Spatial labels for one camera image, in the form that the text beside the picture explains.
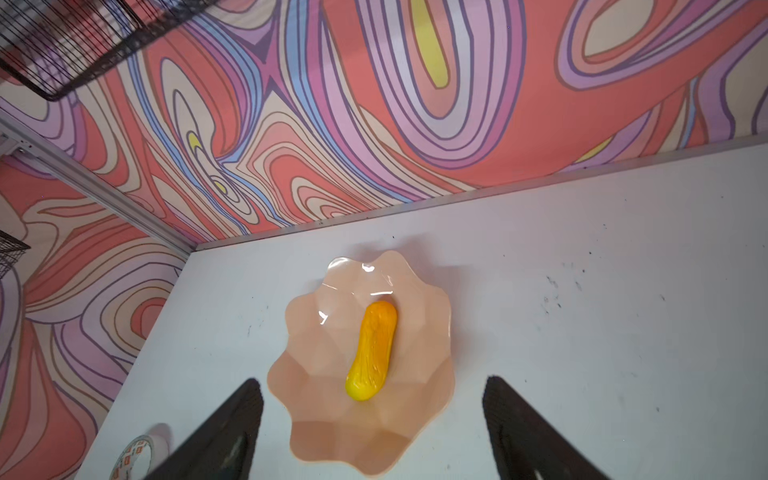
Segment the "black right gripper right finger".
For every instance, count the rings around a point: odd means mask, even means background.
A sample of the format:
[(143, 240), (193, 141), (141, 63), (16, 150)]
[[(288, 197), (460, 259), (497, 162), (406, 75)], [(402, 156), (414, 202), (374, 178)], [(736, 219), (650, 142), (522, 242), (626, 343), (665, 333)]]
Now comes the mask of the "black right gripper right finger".
[(500, 478), (606, 477), (503, 378), (487, 379), (482, 407)]

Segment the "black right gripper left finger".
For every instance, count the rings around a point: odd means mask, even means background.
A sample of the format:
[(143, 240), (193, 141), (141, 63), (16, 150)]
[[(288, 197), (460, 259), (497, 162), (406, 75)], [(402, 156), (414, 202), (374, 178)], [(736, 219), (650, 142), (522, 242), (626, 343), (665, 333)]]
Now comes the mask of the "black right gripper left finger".
[(247, 480), (263, 409), (260, 384), (249, 378), (148, 477)]

